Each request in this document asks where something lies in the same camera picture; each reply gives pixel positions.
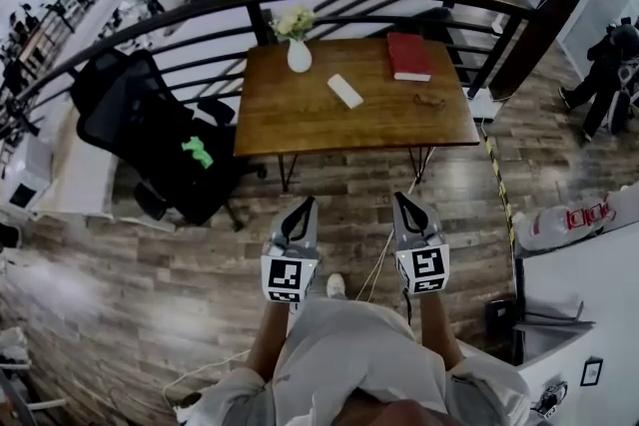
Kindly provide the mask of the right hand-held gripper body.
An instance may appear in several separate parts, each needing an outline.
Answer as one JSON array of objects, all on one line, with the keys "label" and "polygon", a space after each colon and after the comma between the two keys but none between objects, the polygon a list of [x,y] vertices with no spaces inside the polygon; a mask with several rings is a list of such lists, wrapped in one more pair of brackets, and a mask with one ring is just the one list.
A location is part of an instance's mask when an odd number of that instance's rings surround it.
[{"label": "right hand-held gripper body", "polygon": [[439,292],[450,276],[449,245],[441,232],[402,233],[397,238],[395,266],[409,295]]}]

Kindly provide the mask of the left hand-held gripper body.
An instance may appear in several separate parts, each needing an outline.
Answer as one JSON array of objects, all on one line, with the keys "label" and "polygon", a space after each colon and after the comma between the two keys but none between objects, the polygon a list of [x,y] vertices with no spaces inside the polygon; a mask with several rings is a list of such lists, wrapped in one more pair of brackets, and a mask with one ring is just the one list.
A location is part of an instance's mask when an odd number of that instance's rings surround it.
[{"label": "left hand-held gripper body", "polygon": [[261,256],[262,290],[270,302],[301,303],[308,295],[320,264],[315,233],[287,239],[272,233]]}]

